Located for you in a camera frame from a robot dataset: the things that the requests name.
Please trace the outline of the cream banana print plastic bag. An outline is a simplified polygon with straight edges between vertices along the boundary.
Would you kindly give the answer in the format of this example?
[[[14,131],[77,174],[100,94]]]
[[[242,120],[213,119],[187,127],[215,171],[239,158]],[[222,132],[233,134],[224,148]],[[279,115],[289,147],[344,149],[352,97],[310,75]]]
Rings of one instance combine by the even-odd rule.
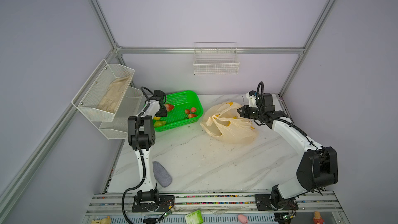
[[[223,102],[211,107],[203,116],[200,125],[212,138],[229,144],[248,144],[255,141],[258,131],[251,120],[241,117],[237,110],[242,105]]]

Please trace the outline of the yellow fake lemon with leaves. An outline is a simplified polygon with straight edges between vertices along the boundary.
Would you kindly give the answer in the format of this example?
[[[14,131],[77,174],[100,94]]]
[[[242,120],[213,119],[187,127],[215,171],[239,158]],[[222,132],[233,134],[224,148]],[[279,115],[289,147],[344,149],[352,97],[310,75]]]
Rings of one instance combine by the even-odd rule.
[[[154,121],[153,126],[154,126],[155,128],[162,127],[162,126],[164,126],[164,125],[167,124],[167,122],[166,122],[164,119],[162,119],[161,117],[156,117],[156,116],[155,116],[155,117],[153,118],[153,121]]]

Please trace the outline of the green plastic basket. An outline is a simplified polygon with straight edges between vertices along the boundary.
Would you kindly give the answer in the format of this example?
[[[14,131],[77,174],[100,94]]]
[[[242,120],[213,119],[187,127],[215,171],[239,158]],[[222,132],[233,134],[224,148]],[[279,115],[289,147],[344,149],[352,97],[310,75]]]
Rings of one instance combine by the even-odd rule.
[[[168,112],[167,117],[161,117],[167,124],[162,127],[154,128],[156,132],[163,132],[195,123],[204,113],[201,101],[194,91],[188,90],[169,94],[167,95],[166,103],[174,105],[175,108]],[[191,110],[193,107],[197,109],[194,113],[197,116],[195,118],[188,118],[184,110]]]

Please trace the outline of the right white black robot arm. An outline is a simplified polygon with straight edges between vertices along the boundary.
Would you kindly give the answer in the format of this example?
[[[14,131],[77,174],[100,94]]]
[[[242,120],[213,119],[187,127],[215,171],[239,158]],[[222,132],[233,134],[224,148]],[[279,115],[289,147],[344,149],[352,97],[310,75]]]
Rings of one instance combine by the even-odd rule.
[[[305,193],[336,184],[339,180],[337,152],[311,139],[290,121],[283,111],[277,111],[269,93],[250,91],[248,104],[237,110],[239,115],[252,119],[258,126],[267,125],[285,139],[301,156],[295,175],[275,185],[269,195],[270,208],[280,210]]]

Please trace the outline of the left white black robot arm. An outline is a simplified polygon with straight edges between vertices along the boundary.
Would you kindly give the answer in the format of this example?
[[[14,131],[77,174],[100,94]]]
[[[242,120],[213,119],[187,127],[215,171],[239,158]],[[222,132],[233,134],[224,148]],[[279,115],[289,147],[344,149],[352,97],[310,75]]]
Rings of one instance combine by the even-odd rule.
[[[134,150],[141,181],[135,189],[138,203],[156,203],[159,201],[157,183],[153,175],[150,159],[150,148],[155,145],[155,127],[153,119],[167,116],[166,94],[161,90],[152,92],[146,87],[141,87],[145,97],[143,109],[135,116],[127,119],[127,140]]]

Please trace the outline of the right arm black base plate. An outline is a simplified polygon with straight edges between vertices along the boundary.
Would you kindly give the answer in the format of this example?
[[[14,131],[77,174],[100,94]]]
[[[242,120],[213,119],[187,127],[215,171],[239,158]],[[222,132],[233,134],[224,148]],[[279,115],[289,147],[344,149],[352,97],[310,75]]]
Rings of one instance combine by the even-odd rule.
[[[275,194],[256,194],[255,202],[259,211],[296,211],[295,198],[283,199]]]

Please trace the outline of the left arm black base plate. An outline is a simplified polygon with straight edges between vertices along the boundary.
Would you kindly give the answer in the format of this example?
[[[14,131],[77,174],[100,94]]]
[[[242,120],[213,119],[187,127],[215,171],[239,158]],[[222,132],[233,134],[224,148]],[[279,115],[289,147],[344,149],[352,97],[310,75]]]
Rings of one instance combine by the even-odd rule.
[[[139,196],[134,197],[134,203],[131,208],[133,213],[156,213],[166,212],[170,207],[175,204],[175,196],[173,195],[160,195],[156,201],[143,201]]]

